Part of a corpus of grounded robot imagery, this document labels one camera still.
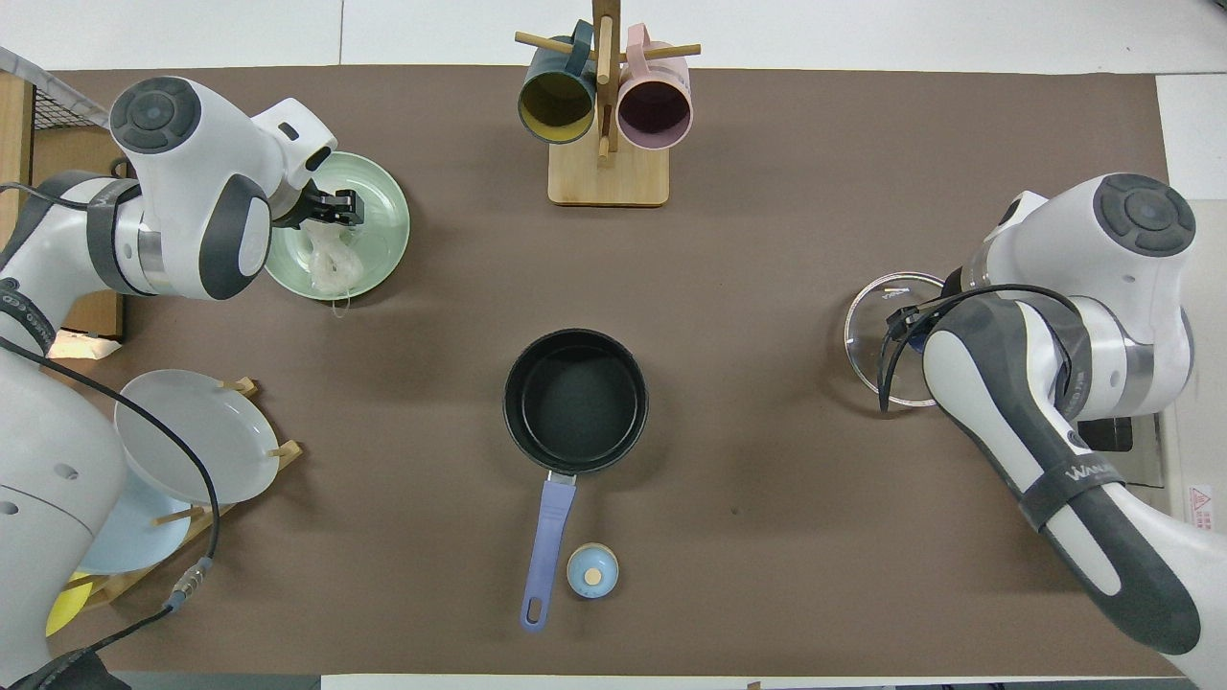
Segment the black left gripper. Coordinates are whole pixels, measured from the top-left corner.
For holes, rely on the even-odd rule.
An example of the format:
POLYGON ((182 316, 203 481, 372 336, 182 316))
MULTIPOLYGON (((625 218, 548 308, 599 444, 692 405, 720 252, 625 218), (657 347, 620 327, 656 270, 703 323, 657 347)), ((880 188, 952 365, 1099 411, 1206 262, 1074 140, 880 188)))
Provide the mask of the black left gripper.
POLYGON ((330 223, 342 223, 342 226, 355 227, 364 223, 363 210, 340 210, 336 206, 360 206, 362 199, 357 192, 319 192, 317 187, 306 187, 301 192, 288 212, 283 212, 279 219, 272 220, 272 227, 286 228, 298 227, 304 221, 319 221, 330 223))

